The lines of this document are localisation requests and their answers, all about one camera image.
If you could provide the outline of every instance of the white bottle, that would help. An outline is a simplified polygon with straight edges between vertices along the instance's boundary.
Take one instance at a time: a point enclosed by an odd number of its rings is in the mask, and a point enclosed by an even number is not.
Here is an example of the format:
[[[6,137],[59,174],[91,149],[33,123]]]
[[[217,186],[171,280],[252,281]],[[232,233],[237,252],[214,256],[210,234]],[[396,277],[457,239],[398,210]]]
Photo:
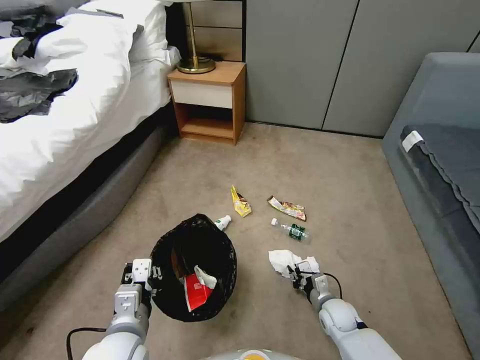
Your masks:
[[[275,217],[271,220],[271,224],[274,227],[282,230],[292,239],[295,239],[299,242],[305,242],[310,239],[310,234],[308,233],[308,231],[305,230],[303,226],[298,226],[294,223],[292,225],[284,225],[279,223],[279,221]]]
[[[231,221],[232,218],[230,217],[230,215],[227,215],[216,220],[215,225],[217,228],[223,231]]]

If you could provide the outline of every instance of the beige carpet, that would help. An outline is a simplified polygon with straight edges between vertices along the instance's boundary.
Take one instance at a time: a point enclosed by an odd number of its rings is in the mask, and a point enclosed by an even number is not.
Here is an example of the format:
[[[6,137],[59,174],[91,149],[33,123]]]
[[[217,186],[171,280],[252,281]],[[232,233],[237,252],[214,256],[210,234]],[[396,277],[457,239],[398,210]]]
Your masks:
[[[230,185],[251,203],[240,218]],[[309,245],[270,225],[292,218],[269,195],[306,207]],[[125,262],[148,257],[180,221],[226,214],[238,257],[235,291],[214,319],[185,324],[154,307],[151,359],[195,360],[231,349],[274,349],[305,360],[340,359],[306,298],[276,274],[268,250],[315,256],[344,299],[403,359],[469,359],[469,352],[404,207],[381,141],[246,124],[236,147],[175,140],[154,161],[120,216],[67,265],[1,314],[0,359],[65,359],[65,337],[106,327]],[[73,355],[101,338],[79,333]]]

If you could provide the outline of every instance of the drawer front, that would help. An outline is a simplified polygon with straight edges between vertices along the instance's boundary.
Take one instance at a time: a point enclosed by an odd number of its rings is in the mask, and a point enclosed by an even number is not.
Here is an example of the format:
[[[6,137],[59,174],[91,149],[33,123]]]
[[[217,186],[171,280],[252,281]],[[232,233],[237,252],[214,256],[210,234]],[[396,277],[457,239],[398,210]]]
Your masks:
[[[232,108],[232,87],[171,80],[176,103]]]

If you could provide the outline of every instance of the lamp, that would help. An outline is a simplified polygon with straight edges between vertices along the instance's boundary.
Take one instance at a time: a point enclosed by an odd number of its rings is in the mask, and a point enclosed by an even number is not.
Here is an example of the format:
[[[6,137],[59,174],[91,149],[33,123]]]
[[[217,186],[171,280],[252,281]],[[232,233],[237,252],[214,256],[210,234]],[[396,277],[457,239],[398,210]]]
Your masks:
[[[186,3],[187,4],[187,14],[188,14],[188,26],[190,28],[190,39],[191,39],[191,54],[192,57],[182,59],[176,68],[178,71],[186,74],[203,74],[208,73],[215,69],[215,61],[207,57],[202,57],[199,59],[197,56],[197,49],[195,48],[195,30],[194,30],[194,19],[192,17],[192,2],[198,1],[209,1],[209,0],[169,0],[172,3]]]

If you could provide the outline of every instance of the black garbage bag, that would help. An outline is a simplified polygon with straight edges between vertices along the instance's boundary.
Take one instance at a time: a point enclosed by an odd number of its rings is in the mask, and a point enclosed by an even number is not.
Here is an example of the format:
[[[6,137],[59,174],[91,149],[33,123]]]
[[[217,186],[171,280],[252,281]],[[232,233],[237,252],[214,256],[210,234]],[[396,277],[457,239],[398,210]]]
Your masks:
[[[14,73],[0,78],[0,123],[12,123],[28,115],[47,115],[54,97],[74,86],[76,69],[57,70],[47,75]]]
[[[167,316],[183,322],[208,320],[217,315],[234,291],[237,255],[229,237],[203,214],[182,221],[163,235],[151,252],[152,266],[161,279],[152,279],[157,289],[152,298]],[[184,285],[179,278],[194,274],[194,266],[214,276],[217,283],[206,303],[189,312]]]

